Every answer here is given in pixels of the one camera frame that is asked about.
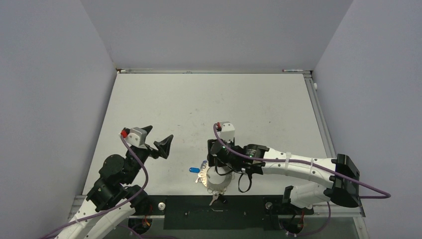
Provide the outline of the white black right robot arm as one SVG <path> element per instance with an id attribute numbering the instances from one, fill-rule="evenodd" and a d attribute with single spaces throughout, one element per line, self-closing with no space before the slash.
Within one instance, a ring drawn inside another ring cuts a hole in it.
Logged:
<path id="1" fill-rule="evenodd" d="M 307 157 L 269 146 L 235 144 L 235 127 L 221 121 L 203 151 L 174 148 L 167 160 L 149 160 L 152 195 L 281 195 L 282 209 L 294 213 L 322 202 L 359 206 L 360 173 L 350 158 Z"/>

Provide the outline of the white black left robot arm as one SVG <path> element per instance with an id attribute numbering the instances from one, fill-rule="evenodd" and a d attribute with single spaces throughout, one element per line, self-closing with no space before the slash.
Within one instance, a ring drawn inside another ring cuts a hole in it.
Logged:
<path id="1" fill-rule="evenodd" d="M 126 156 L 113 154 L 104 161 L 99 179 L 57 239 L 102 239 L 124 219 L 146 212 L 149 175 L 144 163 L 149 157 L 166 159 L 174 136 L 154 142 L 155 148 L 136 147 L 130 138 L 134 136 L 120 136 Z"/>

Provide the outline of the aluminium right side rail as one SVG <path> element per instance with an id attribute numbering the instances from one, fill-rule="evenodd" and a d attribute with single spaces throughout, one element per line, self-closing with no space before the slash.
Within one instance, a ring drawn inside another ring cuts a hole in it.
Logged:
<path id="1" fill-rule="evenodd" d="M 326 152 L 327 157 L 337 158 L 337 153 L 335 152 L 334 145 L 329 133 L 329 129 L 323 115 L 321 104 L 317 96 L 317 89 L 315 87 L 315 82 L 313 81 L 311 74 L 304 74 L 304 80 L 308 94 L 311 100 L 311 105 L 316 117 L 317 125 L 319 132 L 321 134 L 322 143 Z"/>

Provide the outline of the aluminium back rail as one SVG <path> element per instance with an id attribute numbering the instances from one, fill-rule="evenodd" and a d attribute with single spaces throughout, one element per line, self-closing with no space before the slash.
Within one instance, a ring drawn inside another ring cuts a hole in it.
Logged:
<path id="1" fill-rule="evenodd" d="M 301 73 L 285 73 L 283 69 L 116 69 L 120 74 L 311 74 L 312 70 Z"/>

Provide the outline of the pink white marker pen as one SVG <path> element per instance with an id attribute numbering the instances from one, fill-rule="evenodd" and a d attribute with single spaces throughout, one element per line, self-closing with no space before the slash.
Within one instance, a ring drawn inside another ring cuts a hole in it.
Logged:
<path id="1" fill-rule="evenodd" d="M 283 69 L 282 72 L 285 73 L 301 73 L 304 72 L 305 70 L 301 70 L 301 69 Z"/>

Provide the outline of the aluminium rail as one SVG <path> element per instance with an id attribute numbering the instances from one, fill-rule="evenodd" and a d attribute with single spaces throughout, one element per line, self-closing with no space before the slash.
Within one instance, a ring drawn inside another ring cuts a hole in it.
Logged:
<path id="1" fill-rule="evenodd" d="M 308 94 L 311 100 L 311 105 L 316 117 L 317 125 L 319 132 L 321 134 L 322 143 L 326 152 L 327 157 L 337 158 L 337 153 L 335 152 L 334 145 L 329 133 L 329 129 L 323 115 L 321 104 L 317 96 L 317 89 L 315 87 L 315 82 L 313 81 L 311 74 L 304 74 L 304 80 Z"/>
<path id="2" fill-rule="evenodd" d="M 283 69 L 116 69 L 120 74 L 311 74 L 312 70 L 301 73 L 285 73 Z"/>

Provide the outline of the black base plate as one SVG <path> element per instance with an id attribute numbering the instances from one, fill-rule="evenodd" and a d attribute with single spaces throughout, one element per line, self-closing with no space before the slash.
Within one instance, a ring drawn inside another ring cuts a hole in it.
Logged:
<path id="1" fill-rule="evenodd" d="M 283 202 L 279 195 L 225 196 L 227 204 L 211 196 L 149 196 L 140 212 L 129 218 L 134 223 L 164 221 L 166 230 L 277 229 L 277 218 L 284 226 L 297 226 L 313 209 L 299 209 Z"/>

